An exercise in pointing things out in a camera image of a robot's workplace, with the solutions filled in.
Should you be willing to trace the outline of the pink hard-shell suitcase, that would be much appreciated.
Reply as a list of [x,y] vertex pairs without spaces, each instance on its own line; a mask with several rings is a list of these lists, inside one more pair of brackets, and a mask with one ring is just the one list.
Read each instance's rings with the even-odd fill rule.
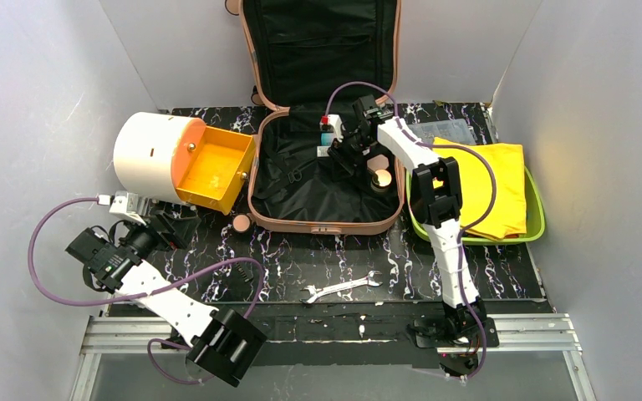
[[393,182],[343,177],[317,156],[326,114],[345,128],[352,104],[372,95],[383,109],[397,81],[398,1],[240,1],[256,92],[268,108],[257,131],[247,203],[269,231],[376,235],[404,205],[404,170],[388,157]]

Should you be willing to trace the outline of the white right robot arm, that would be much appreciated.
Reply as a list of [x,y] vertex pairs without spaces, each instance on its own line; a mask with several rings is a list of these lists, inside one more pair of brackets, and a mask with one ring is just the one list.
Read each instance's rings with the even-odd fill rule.
[[404,119],[384,110],[368,95],[353,104],[356,125],[343,127],[341,117],[326,113],[319,126],[333,136],[328,155],[348,176],[369,180],[368,160],[390,155],[411,173],[414,202],[410,209],[430,239],[441,269],[442,301],[446,307],[470,310],[479,295],[466,270],[461,246],[461,180],[458,162],[442,158],[411,132]]

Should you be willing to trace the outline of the green plastic tray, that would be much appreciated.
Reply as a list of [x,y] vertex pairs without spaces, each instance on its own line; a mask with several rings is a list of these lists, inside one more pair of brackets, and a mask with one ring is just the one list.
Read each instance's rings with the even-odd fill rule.
[[524,234],[509,236],[501,240],[492,240],[478,236],[465,236],[463,244],[465,246],[508,246],[518,245],[536,241],[543,236],[546,230],[546,218],[543,209],[543,203],[538,191],[538,187],[528,168],[524,169],[525,178],[525,200],[527,220],[527,232]]

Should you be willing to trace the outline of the cream cylindrical drum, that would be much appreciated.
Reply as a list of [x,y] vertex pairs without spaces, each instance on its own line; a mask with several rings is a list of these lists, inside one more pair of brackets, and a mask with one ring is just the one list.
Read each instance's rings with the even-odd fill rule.
[[138,112],[120,130],[113,162],[129,192],[227,215],[251,171],[255,150],[251,135],[200,118]]

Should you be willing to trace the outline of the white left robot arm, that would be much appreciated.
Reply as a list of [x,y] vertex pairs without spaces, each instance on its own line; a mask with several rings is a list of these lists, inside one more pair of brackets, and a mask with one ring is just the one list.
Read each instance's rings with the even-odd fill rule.
[[154,211],[116,242],[92,228],[81,231],[66,252],[81,262],[94,289],[132,301],[167,322],[179,335],[188,363],[236,387],[267,338],[247,315],[196,301],[148,262],[156,251],[187,246],[200,219]]

